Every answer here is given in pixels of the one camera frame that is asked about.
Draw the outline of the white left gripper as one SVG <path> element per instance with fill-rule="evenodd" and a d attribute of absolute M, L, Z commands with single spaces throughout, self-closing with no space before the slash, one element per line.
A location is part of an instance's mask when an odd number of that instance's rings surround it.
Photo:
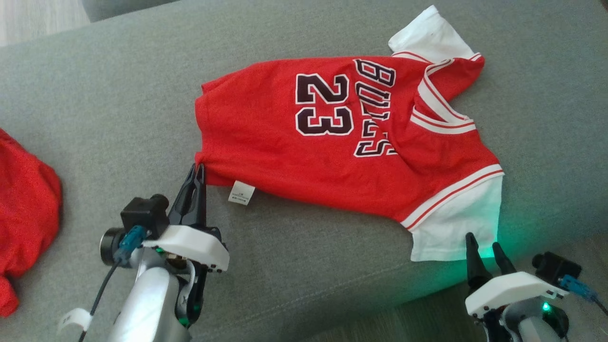
<path fill-rule="evenodd" d="M 170 225 L 156 240 L 146 240 L 142 247 L 142 274 L 163 271 L 177 288 L 166 294 L 169 313 L 185 328 L 200 317 L 208 273 L 228 270 L 230 256 L 217 228 L 200 231 L 186 225 L 196 222 L 199 182 L 199 225 L 206 227 L 207 188 L 204 165 L 192 165 L 169 212 Z"/>

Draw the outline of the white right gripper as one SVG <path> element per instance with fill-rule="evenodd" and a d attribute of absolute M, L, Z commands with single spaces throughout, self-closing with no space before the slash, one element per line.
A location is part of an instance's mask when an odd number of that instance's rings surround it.
<path fill-rule="evenodd" d="M 543 316 L 551 312 L 548 299 L 567 291 L 518 271 L 499 242 L 492 244 L 500 276 L 492 279 L 479 254 L 472 232 L 465 235 L 467 284 L 475 291 L 465 299 L 474 322 L 484 329 L 488 342 L 561 342 L 567 335 L 560 318 L 550 324 Z"/>

